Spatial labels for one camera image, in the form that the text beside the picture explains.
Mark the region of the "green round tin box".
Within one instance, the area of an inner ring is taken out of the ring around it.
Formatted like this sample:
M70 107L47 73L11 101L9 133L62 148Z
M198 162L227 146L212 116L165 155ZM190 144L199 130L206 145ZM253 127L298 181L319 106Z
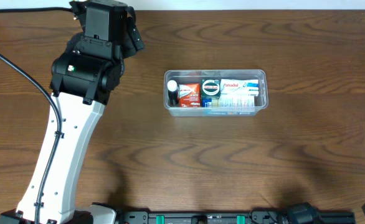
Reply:
M203 98L220 98L220 80L208 78L202 79L201 96Z

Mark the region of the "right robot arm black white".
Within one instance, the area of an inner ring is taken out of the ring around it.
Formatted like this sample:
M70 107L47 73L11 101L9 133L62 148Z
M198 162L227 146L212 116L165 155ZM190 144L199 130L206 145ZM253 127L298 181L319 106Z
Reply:
M322 212L309 203L294 205L278 216L283 224L356 224L353 212Z

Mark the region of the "white Panadol box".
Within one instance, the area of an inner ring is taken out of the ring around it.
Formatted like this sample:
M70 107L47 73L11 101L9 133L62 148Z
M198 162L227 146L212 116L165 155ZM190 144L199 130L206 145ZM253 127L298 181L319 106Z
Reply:
M220 81L221 96L258 96L258 80L222 79Z

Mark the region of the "blue KoolFever box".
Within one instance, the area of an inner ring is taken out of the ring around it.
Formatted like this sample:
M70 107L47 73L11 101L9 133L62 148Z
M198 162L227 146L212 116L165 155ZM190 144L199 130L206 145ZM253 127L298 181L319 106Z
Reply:
M221 96L201 100L204 114L209 116L232 116L255 114L253 96Z

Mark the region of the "black bottle with white cap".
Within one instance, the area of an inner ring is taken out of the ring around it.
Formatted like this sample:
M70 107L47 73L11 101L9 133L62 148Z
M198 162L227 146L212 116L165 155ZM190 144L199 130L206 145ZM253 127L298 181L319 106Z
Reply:
M167 91L170 106L179 106L179 85L175 80L167 82Z

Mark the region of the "red orange medicine box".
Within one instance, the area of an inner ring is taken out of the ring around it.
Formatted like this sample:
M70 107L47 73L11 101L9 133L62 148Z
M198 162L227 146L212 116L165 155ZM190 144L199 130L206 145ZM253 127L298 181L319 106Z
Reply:
M179 85L179 106L180 107L200 107L200 85L198 83L188 83Z

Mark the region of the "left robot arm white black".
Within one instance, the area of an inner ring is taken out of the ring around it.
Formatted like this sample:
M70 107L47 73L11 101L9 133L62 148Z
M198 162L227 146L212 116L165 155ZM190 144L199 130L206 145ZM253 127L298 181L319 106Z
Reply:
M100 203L77 208L76 189L88 143L125 71L124 61L144 43L131 6L119 1L70 5L82 31L52 64L51 109L36 168L18 206L0 214L0 223L116 220L116 211Z

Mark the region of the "clear plastic container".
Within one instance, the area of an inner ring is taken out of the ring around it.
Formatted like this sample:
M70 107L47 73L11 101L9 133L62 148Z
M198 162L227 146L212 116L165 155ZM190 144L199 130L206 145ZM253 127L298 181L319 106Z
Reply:
M169 70L164 106L173 116L254 116L268 106L263 70Z

